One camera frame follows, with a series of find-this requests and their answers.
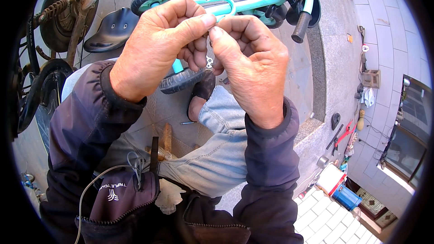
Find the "bicycle saddle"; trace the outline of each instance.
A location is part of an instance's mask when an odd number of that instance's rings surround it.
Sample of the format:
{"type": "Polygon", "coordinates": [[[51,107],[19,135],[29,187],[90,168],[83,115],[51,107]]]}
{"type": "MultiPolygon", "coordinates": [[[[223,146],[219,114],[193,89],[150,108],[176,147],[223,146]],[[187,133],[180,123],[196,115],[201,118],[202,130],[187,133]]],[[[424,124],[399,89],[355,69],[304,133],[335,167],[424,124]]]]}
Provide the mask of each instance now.
{"type": "Polygon", "coordinates": [[[89,53],[105,53],[125,44],[140,16],[130,8],[122,8],[107,14],[102,19],[98,31],[84,42],[83,49],[89,53]]]}

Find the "jacket sleeve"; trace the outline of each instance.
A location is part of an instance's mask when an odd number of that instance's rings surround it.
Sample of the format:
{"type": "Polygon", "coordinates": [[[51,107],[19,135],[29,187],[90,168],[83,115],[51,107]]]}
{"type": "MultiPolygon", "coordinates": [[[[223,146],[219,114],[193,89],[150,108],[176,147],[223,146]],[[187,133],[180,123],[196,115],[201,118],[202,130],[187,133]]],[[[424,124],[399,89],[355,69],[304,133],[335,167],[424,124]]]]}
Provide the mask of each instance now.
{"type": "MultiPolygon", "coordinates": [[[[84,188],[111,143],[138,119],[146,104],[146,98],[134,104],[115,94],[109,78],[113,64],[92,64],[50,122],[48,201],[41,202],[40,212],[44,225],[60,243],[74,242],[74,219],[84,188]]],[[[96,194],[94,188],[86,192],[82,215],[90,215],[96,194]]]]}
{"type": "Polygon", "coordinates": [[[257,127],[246,115],[247,185],[234,217],[250,227],[249,243],[303,243],[294,232],[297,204],[292,200],[300,177],[293,150],[300,125],[294,104],[284,99],[283,122],[274,129],[257,127]]]}

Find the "foot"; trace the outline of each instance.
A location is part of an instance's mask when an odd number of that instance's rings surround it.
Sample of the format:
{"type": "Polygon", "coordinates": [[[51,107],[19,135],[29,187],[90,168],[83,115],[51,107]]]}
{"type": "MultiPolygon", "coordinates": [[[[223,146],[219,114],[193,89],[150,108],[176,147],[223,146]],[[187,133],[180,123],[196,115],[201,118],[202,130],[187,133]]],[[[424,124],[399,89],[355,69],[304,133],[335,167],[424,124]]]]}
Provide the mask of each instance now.
{"type": "Polygon", "coordinates": [[[192,96],[188,106],[187,115],[192,122],[199,121],[199,113],[206,101],[209,100],[216,85],[216,77],[212,70],[206,69],[202,80],[196,83],[193,88],[192,96]]]}

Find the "blue container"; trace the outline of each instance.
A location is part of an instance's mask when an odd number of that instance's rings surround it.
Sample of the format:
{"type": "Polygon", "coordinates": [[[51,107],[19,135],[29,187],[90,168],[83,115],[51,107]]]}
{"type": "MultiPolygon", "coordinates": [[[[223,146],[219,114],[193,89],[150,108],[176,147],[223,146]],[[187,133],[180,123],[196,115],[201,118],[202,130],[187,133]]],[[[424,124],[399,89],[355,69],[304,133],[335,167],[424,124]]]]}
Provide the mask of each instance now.
{"type": "Polygon", "coordinates": [[[348,211],[352,211],[361,202],[361,197],[357,196],[354,192],[349,190],[345,183],[341,183],[335,192],[332,194],[332,198],[337,200],[348,211]]]}

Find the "red and white bucket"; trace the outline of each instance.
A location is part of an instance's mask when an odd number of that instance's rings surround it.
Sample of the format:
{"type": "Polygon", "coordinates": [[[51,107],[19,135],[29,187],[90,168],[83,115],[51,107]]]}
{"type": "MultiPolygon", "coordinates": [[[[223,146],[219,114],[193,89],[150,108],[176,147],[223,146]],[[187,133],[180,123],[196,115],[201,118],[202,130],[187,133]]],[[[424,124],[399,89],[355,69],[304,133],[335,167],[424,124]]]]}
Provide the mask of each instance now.
{"type": "Polygon", "coordinates": [[[347,175],[344,172],[330,163],[319,174],[316,185],[327,193],[328,196],[332,196],[339,185],[344,182],[345,177],[347,177],[347,175]]]}

